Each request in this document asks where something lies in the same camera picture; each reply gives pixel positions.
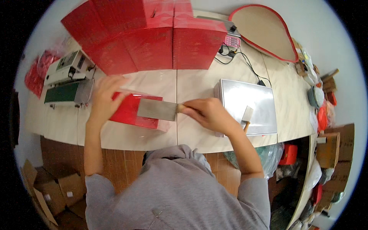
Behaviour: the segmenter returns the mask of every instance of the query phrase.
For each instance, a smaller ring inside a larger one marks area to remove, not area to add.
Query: paper label
[[[311,106],[310,111],[309,111],[309,121],[311,122],[311,125],[314,129],[314,131],[317,133],[317,129],[318,129],[318,120],[317,120],[317,116],[314,113],[314,107]]]
[[[51,200],[50,194],[45,194],[45,195],[43,195],[43,198],[44,198],[46,201],[50,201],[50,200]]]

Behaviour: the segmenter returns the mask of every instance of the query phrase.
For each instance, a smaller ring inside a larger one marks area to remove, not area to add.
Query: red box
[[[174,1],[165,0],[158,4],[154,17],[174,17]]]
[[[146,14],[150,11],[150,2],[143,0],[91,0],[95,11],[110,35],[147,26]]]
[[[122,35],[138,71],[173,68],[173,18],[147,20],[147,28]]]
[[[226,35],[220,21],[174,18],[173,69],[207,70]]]
[[[99,44],[109,36],[91,1],[78,6],[61,23],[82,48]]]
[[[298,146],[285,144],[279,165],[294,164],[297,161]]]
[[[120,92],[115,92],[112,96],[112,99],[115,100],[116,97],[120,94]],[[144,95],[140,93],[131,93],[124,98],[121,102],[119,108],[116,112],[111,116],[110,121],[116,121],[124,124],[130,124],[145,128],[157,129],[159,125],[159,120],[148,117],[138,117],[138,107],[141,101],[141,98],[147,98],[152,100],[160,100],[162,101],[162,97]]]
[[[110,38],[100,45],[84,49],[84,52],[106,75],[138,71],[121,38]]]
[[[174,4],[174,17],[192,18],[193,9],[190,0],[178,0]]]

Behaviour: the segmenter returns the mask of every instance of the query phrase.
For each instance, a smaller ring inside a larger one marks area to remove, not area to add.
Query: wooden knife handle
[[[246,121],[246,122],[245,122],[245,127],[244,127],[244,132],[245,132],[245,134],[247,134],[247,131],[248,131],[248,127],[249,127],[249,125],[250,125],[250,122],[249,122],[249,121]]]

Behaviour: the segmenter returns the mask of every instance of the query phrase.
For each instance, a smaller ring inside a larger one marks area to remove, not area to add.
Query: marble table surface
[[[194,11],[194,15],[227,19],[227,16]],[[70,39],[68,51],[79,49]],[[261,77],[270,79],[276,108],[277,134],[250,136],[255,147],[275,144],[305,137],[314,133],[309,122],[310,105],[307,99],[308,84],[298,76],[293,64],[271,58],[242,42],[241,51],[245,53],[254,71]],[[223,62],[229,59],[219,57]],[[105,74],[97,69],[95,78]],[[125,75],[130,81],[126,89],[161,96],[164,101],[181,103],[196,98],[213,97],[213,87],[220,78],[257,83],[258,79],[238,54],[229,65],[214,60],[209,70],[154,70]],[[25,118],[28,131],[44,135],[45,138],[60,142],[84,145],[85,123],[91,105],[74,108],[56,106],[55,109],[43,104],[45,90],[39,100],[29,93]],[[231,151],[228,138],[215,137],[214,132],[202,128],[196,121],[178,114],[171,122],[167,133],[141,127],[108,121],[101,132],[102,148],[148,151],[177,144],[187,144],[201,153]]]

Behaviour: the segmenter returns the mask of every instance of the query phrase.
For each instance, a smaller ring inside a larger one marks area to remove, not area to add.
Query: cleaver
[[[176,114],[180,113],[183,108],[186,106],[182,104],[142,98],[139,102],[137,116],[175,121]]]

